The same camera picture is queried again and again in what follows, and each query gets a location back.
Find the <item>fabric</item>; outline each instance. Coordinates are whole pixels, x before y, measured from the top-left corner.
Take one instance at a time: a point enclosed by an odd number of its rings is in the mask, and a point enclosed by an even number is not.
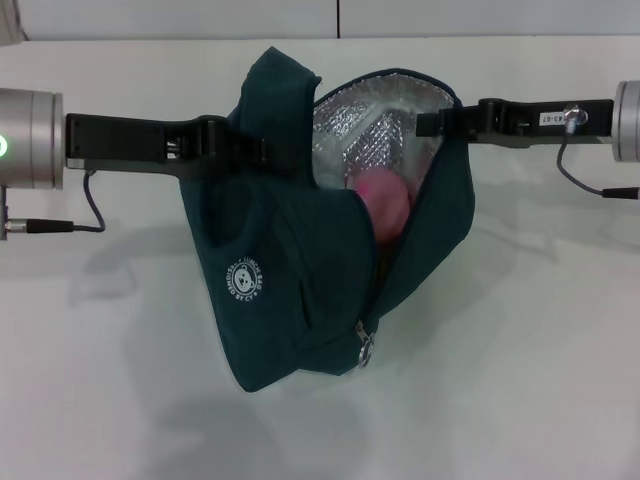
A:
[[[379,255],[362,200],[350,190],[319,189],[313,179],[319,81],[270,49],[229,117],[232,128],[275,145],[274,161],[296,165],[294,178],[246,170],[181,184],[222,345],[250,392],[297,369],[342,374],[356,366],[358,321],[375,331],[464,238],[473,217],[467,144],[446,140],[377,281]]]

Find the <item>zipper pull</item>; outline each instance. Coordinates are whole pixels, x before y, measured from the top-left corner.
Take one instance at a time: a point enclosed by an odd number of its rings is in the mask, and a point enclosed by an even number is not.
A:
[[[371,355],[373,354],[373,344],[375,341],[375,335],[372,333],[371,335],[367,335],[367,332],[364,331],[364,325],[362,320],[360,320],[356,324],[356,333],[360,337],[360,341],[362,342],[362,348],[360,349],[360,358],[358,360],[358,365],[360,368],[364,368],[369,365],[369,360],[371,360]]]

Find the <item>cable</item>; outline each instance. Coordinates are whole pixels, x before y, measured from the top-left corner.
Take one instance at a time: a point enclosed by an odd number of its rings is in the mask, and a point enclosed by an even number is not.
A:
[[[84,180],[82,182],[82,186],[84,188],[84,194],[87,197],[87,202],[89,202],[89,206],[93,211],[96,219],[98,220],[98,227],[89,227],[86,225],[74,225],[74,232],[92,232],[92,233],[102,233],[107,229],[107,225],[105,224],[104,218],[96,205],[95,200],[93,199],[93,195],[91,194],[91,189],[89,188],[89,179],[95,174],[95,170],[87,171],[84,174]]]
[[[573,183],[574,185],[580,187],[585,192],[589,192],[589,193],[593,193],[594,195],[602,196],[602,190],[596,190],[595,188],[591,188],[591,187],[585,185],[580,180],[578,180],[576,177],[574,177],[569,172],[567,172],[567,170],[564,168],[564,166],[562,166],[562,158],[564,157],[564,151],[567,149],[567,145],[569,145],[569,134],[565,132],[564,139],[562,140],[562,146],[560,147],[560,151],[558,152],[558,161],[556,162],[556,165],[558,166],[558,170],[560,170],[560,173],[563,174],[571,183]]]

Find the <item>pink object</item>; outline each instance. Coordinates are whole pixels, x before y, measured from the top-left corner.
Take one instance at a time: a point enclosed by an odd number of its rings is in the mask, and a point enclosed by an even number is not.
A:
[[[388,243],[402,233],[411,200],[400,176],[386,168],[374,167],[354,177],[353,189],[369,210],[378,243]]]

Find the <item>silver foil lining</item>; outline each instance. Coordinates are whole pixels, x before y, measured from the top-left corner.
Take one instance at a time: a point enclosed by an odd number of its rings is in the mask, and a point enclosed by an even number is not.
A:
[[[442,143],[416,137],[417,115],[452,105],[441,88],[403,74],[372,77],[340,90],[314,110],[316,182],[344,188],[352,176],[385,167],[416,194]]]

